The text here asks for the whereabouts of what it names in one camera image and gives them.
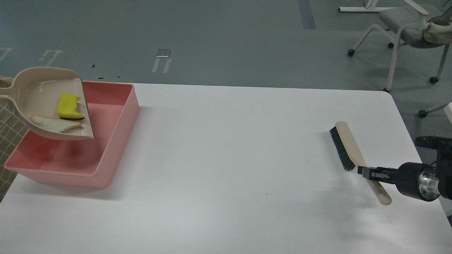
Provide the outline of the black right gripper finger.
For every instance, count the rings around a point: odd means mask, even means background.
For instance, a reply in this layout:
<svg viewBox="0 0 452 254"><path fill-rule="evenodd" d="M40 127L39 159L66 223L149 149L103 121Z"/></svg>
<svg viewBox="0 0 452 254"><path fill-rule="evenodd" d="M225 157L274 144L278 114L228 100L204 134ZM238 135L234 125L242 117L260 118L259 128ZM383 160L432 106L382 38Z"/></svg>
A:
<svg viewBox="0 0 452 254"><path fill-rule="evenodd" d="M391 177L394 175L398 169L396 168L386 168L386 167L368 167L368 166L358 166L357 173L363 175L363 177Z"/></svg>
<svg viewBox="0 0 452 254"><path fill-rule="evenodd" d="M394 180L390 175L370 175L368 180L395 185Z"/></svg>

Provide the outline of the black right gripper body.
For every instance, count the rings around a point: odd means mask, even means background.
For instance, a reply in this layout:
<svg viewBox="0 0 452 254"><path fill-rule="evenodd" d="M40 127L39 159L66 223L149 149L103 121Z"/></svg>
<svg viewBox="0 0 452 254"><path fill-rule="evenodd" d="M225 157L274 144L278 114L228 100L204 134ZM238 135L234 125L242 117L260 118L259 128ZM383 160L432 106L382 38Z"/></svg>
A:
<svg viewBox="0 0 452 254"><path fill-rule="evenodd" d="M428 164L402 164L394 173L394 184L401 194L418 200L434 201L440 196L436 167Z"/></svg>

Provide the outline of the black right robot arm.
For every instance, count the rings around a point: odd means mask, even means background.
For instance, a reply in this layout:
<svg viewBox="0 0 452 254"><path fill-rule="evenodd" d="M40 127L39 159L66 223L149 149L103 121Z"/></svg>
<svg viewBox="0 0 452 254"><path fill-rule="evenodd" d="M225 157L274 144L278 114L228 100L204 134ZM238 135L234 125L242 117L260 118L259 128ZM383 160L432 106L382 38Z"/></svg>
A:
<svg viewBox="0 0 452 254"><path fill-rule="evenodd" d="M357 173L367 180L396 186L402 195L423 201L434 201L439 196L452 197L452 140L447 137L416 137L415 146L436 151L431 164L406 162L399 168L358 166Z"/></svg>

